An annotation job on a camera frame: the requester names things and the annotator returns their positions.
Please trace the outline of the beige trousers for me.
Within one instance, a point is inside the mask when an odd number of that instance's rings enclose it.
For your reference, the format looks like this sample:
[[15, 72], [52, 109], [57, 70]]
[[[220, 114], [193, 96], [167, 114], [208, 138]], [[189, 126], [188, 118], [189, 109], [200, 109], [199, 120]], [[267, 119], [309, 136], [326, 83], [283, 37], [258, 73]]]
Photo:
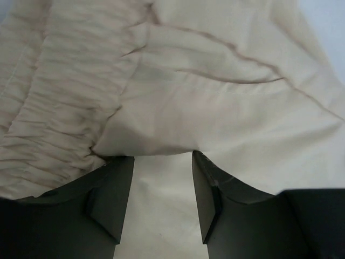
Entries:
[[191, 152], [260, 190], [344, 187], [344, 86], [296, 1], [14, 1], [1, 197], [133, 155], [112, 258], [206, 258]]

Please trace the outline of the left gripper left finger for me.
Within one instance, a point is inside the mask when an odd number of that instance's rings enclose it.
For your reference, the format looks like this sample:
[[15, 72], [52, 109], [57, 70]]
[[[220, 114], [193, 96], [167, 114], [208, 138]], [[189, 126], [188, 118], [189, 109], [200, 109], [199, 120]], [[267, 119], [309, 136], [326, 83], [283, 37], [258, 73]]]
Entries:
[[112, 258], [120, 243], [134, 158], [39, 197], [1, 199], [1, 258]]

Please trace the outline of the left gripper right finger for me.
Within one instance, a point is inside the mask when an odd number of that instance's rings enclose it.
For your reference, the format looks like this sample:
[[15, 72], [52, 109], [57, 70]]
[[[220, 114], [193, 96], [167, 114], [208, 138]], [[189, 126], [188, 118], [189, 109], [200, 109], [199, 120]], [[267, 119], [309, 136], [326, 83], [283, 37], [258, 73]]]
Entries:
[[203, 243], [210, 258], [344, 258], [344, 190], [272, 195], [192, 154]]

